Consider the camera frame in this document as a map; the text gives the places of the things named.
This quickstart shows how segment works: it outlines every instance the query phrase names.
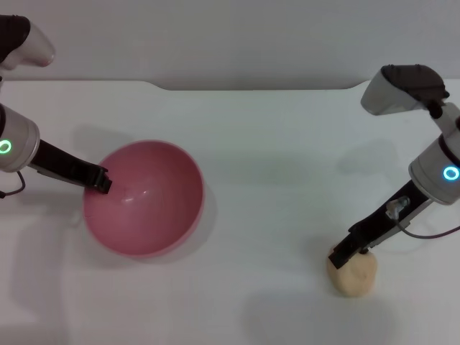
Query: black cable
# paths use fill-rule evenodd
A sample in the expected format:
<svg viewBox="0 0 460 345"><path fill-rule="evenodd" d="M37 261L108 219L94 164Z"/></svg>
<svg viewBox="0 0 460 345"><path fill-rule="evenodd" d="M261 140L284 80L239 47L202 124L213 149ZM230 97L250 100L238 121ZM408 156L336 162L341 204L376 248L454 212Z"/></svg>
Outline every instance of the black cable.
<svg viewBox="0 0 460 345"><path fill-rule="evenodd" d="M21 193L25 188L26 188L26 181L24 179L24 176L22 176L21 172L18 171L17 175L19 176L19 179L21 180L21 187L19 189L13 190L12 192L1 192L0 191L0 198L4 198L5 196L13 196L14 194Z"/></svg>
<svg viewBox="0 0 460 345"><path fill-rule="evenodd" d="M452 230L446 231L446 232L441 232L440 234L436 235L416 235L412 234L411 232L407 231L399 221L395 220L396 226L401 230L404 234L413 237L414 239L439 239L441 237L453 234L455 231L460 230L460 226L457 226L456 228L453 228Z"/></svg>

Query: white wall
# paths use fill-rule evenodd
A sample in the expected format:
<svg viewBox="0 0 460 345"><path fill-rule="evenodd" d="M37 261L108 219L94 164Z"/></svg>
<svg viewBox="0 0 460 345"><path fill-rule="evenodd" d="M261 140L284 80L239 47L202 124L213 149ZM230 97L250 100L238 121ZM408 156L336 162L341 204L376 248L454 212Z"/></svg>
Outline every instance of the white wall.
<svg viewBox="0 0 460 345"><path fill-rule="evenodd" d="M344 88L382 65L460 77L458 0L2 0L52 40L16 79L140 79L169 89Z"/></svg>

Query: white tabletop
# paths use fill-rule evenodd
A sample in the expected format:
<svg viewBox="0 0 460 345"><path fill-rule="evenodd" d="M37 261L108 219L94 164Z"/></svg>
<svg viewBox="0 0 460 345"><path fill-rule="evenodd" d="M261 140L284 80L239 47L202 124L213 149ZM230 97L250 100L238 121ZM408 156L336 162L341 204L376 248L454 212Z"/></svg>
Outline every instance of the white tabletop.
<svg viewBox="0 0 460 345"><path fill-rule="evenodd" d="M460 80L448 80L460 104ZM88 235L79 187L26 168L0 201L0 344L457 344L460 234L398 234L373 252L374 292L339 297L328 249L409 180L439 131L428 113L375 117L342 91L165 91L142 82L7 82L0 101L42 138L99 162L138 139L174 142L207 183L200 226L157 259ZM1 174L0 187L15 183ZM411 231L460 223L433 205Z"/></svg>

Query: pink bowl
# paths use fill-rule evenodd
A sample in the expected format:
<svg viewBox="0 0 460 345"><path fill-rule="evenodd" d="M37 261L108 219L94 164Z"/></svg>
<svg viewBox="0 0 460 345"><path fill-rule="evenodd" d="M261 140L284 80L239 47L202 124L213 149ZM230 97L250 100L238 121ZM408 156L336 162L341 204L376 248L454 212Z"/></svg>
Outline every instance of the pink bowl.
<svg viewBox="0 0 460 345"><path fill-rule="evenodd" d="M85 190L88 229L119 254L145 257L176 248L196 228L204 182L193 158L157 140L134 142L100 164L113 181L109 194Z"/></svg>

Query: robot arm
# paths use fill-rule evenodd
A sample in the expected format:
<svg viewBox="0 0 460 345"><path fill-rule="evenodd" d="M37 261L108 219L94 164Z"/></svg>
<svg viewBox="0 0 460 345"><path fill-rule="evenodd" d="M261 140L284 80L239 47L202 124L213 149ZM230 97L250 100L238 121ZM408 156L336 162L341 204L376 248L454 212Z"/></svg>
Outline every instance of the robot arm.
<svg viewBox="0 0 460 345"><path fill-rule="evenodd" d="M427 109L441 136L410 163L411 181L373 214L354 224L333 249L329 259L336 268L408 226L432 202L451 205L460 198L460 110L444 103L447 97L442 78L422 65L388 65L371 80L361 100L369 113Z"/></svg>
<svg viewBox="0 0 460 345"><path fill-rule="evenodd" d="M0 15L0 68L18 65L45 67L55 56L54 47L27 18ZM40 139L30 119L0 104L0 170L18 172L26 165L65 182L108 193L107 169L80 160Z"/></svg>

